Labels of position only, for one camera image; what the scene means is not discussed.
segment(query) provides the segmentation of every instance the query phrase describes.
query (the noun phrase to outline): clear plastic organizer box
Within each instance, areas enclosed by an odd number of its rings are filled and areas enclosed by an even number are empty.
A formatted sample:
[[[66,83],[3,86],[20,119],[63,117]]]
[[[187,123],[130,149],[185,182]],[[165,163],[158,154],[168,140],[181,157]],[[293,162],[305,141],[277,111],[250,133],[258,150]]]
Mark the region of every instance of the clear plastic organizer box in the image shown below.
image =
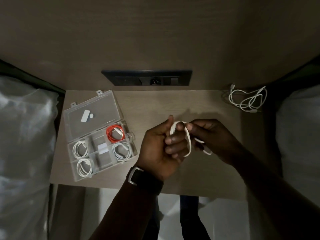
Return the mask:
[[[72,103],[71,108],[63,112],[67,148],[75,181],[90,178],[137,154],[133,134],[128,131],[113,92],[109,90],[103,93],[99,90],[97,94],[98,96],[81,104]],[[113,125],[122,127],[124,139],[119,141],[121,145],[108,139],[106,130]],[[111,130],[110,135],[116,140],[123,137],[121,130],[117,132],[115,129]]]

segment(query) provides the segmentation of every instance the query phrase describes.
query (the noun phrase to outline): left hand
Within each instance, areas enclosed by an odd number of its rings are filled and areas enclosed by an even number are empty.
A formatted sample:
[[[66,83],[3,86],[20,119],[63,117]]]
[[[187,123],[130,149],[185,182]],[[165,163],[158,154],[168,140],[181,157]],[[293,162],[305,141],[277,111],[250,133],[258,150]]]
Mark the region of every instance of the left hand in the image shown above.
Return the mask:
[[[174,117],[170,115],[165,122],[146,131],[136,163],[161,181],[175,172],[189,152],[183,123],[178,123],[174,134],[169,135],[173,123]]]

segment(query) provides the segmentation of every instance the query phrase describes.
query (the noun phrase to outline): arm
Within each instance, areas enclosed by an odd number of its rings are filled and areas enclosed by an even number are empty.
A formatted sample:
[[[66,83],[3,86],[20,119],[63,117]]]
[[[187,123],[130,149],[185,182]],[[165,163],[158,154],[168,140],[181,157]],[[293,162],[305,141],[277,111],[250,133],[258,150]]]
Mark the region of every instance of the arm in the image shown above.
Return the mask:
[[[320,209],[246,150],[222,123],[195,120],[186,127],[238,171],[284,239],[319,237]]]
[[[173,116],[169,116],[146,132],[135,164],[161,181],[175,172],[188,153],[183,123],[178,123],[176,132],[169,135],[173,122]],[[90,240],[142,239],[156,197],[126,180]]]

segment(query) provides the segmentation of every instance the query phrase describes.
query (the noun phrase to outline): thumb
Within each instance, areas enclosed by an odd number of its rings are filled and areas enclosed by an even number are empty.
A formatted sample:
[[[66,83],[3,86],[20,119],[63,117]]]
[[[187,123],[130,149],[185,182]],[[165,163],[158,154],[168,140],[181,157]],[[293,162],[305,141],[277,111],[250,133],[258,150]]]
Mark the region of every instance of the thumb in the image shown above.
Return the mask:
[[[167,131],[170,130],[173,124],[174,124],[174,117],[172,115],[169,115],[166,121],[150,129],[150,132],[156,135],[165,134]]]
[[[197,124],[186,123],[186,128],[188,129],[190,134],[192,134],[193,136],[197,137],[198,139],[200,139],[204,142],[209,137],[209,132]]]

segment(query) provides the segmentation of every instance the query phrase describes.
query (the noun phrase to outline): red cable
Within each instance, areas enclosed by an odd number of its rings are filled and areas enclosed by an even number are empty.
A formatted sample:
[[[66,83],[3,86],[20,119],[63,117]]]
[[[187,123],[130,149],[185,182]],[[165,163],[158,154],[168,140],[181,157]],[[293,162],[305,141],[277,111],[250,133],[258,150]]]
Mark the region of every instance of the red cable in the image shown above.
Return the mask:
[[[112,132],[114,130],[114,128],[118,128],[119,130],[121,130],[122,132],[122,138],[121,139],[115,139],[112,137]],[[108,140],[111,142],[111,143],[116,143],[118,141],[122,141],[126,136],[125,136],[125,132],[123,131],[121,125],[118,125],[118,124],[114,124],[114,125],[111,125],[109,126],[107,129],[106,129],[106,136],[108,137]]]

